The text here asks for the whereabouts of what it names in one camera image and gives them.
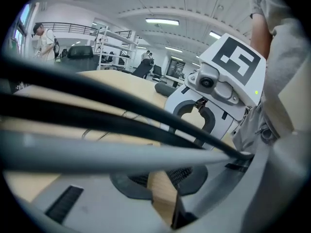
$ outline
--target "man in white shirt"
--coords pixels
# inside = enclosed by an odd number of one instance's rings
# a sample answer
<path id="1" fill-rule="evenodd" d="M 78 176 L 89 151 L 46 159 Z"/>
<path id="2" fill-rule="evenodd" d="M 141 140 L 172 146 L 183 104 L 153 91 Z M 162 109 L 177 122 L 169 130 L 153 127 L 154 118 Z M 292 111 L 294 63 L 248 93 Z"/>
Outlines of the man in white shirt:
<path id="1" fill-rule="evenodd" d="M 149 53 L 150 53 L 150 51 L 148 50 L 147 52 L 145 52 L 145 53 L 143 53 L 143 54 L 141 55 L 141 62 L 142 62 L 144 59 L 150 59 Z"/>
<path id="2" fill-rule="evenodd" d="M 51 29 L 45 29 L 42 23 L 36 23 L 34 26 L 34 33 L 39 35 L 37 49 L 40 49 L 41 61 L 46 63 L 54 63 L 54 33 Z"/>

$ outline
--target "railing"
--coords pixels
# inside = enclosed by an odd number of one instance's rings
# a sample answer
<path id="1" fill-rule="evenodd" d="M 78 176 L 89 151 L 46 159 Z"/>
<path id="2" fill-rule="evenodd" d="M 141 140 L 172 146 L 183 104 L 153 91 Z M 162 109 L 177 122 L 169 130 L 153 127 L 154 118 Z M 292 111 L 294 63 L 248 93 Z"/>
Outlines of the railing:
<path id="1" fill-rule="evenodd" d="M 131 30 L 127 30 L 127 31 L 118 31 L 118 32 L 115 32 L 125 38 L 130 38 L 131 35 L 132 35 L 132 31 Z"/>
<path id="2" fill-rule="evenodd" d="M 96 36 L 97 30 L 92 27 L 65 22 L 43 22 L 44 28 L 52 29 L 53 32 L 81 33 Z"/>

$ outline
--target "wooden table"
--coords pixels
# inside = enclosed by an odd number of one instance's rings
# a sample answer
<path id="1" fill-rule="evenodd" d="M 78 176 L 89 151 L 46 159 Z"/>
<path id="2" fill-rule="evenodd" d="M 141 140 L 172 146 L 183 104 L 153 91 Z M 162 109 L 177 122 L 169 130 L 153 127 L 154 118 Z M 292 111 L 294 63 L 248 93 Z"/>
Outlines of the wooden table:
<path id="1" fill-rule="evenodd" d="M 173 87 L 177 87 L 178 83 L 180 84 L 184 84 L 184 80 L 181 80 L 181 79 L 177 79 L 177 78 L 174 78 L 172 76 L 169 76 L 169 75 L 165 75 L 165 78 L 168 78 L 169 80 L 173 80 L 174 83 L 173 83 Z"/>
<path id="2" fill-rule="evenodd" d="M 148 101 L 155 106 L 164 108 L 166 97 L 155 91 L 155 83 L 151 81 L 114 70 L 87 71 L 82 72 L 81 75 L 109 84 L 124 92 L 131 93 L 132 95 Z M 58 101 L 66 104 L 78 105 L 85 108 L 114 113 L 117 115 L 122 115 L 124 113 L 123 109 L 34 85 L 28 86 L 18 91 L 16 94 L 20 96 L 29 96 L 45 100 Z M 127 113 L 126 116 L 132 117 L 131 113 Z M 193 110 L 192 113 L 183 115 L 182 118 L 199 128 L 203 127 L 204 120 L 202 120 L 197 110 Z M 147 119 L 144 117 L 138 117 L 137 119 L 148 123 Z M 158 122 L 152 121 L 152 124 L 159 127 Z M 0 123 L 0 129 L 42 133 L 78 139 L 81 139 L 82 134 L 86 130 L 10 117 L 4 118 L 2 120 Z M 97 140 L 101 135 L 103 135 L 103 133 L 104 132 L 90 131 L 90 133 L 86 135 L 85 139 Z M 156 146 L 160 145 L 158 142 L 152 140 L 112 133 L 108 134 L 101 140 L 145 145 L 152 143 Z M 233 145 L 231 138 L 228 135 L 225 135 L 223 140 L 228 144 Z M 5 172 L 4 175 L 10 188 L 15 194 L 26 199 L 27 201 L 32 201 L 46 186 L 59 177 L 60 174 Z M 150 174 L 148 188 L 150 188 L 153 192 L 154 208 L 159 212 L 163 219 L 168 224 L 170 224 L 172 221 L 177 192 L 169 181 L 166 173 L 164 171 L 160 171 Z"/>

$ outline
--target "white robot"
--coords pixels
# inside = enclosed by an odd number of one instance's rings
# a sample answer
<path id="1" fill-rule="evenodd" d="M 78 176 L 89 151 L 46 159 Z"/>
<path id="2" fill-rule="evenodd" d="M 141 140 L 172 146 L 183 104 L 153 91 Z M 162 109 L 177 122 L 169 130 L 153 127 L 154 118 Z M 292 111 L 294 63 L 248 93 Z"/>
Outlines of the white robot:
<path id="1" fill-rule="evenodd" d="M 221 139 L 243 119 L 247 106 L 258 105 L 265 76 L 266 60 L 246 43 L 224 34 L 200 57 L 198 72 L 167 99 L 165 110 L 181 117 L 193 107 L 205 119 L 203 130 Z M 161 124 L 172 133 L 175 129 Z M 199 146 L 212 146 L 197 139 Z"/>

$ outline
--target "backpack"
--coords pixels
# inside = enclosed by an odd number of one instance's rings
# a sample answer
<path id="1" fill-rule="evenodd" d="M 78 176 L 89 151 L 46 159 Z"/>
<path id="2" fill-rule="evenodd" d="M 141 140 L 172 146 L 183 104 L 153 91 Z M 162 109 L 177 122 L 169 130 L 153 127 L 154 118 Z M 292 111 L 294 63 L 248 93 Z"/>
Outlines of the backpack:
<path id="1" fill-rule="evenodd" d="M 54 36 L 54 48 L 53 48 L 53 50 L 54 50 L 54 56 L 56 58 L 59 55 L 59 43 L 58 43 L 58 40 L 55 36 Z"/>

